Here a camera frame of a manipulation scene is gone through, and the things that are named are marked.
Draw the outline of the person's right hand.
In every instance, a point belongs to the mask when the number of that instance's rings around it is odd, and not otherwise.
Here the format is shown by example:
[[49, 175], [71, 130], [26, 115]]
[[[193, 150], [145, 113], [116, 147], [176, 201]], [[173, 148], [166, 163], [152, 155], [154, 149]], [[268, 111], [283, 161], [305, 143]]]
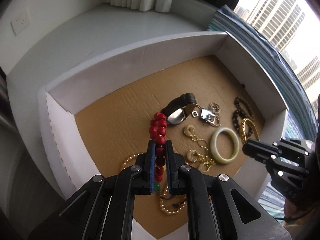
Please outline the person's right hand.
[[303, 217], [305, 217], [308, 213], [310, 213], [314, 207], [308, 207], [306, 209], [300, 209], [295, 206], [291, 201], [289, 201], [287, 198], [285, 199], [285, 205], [284, 205], [284, 220], [285, 222], [289, 223], [295, 220], [299, 220]]

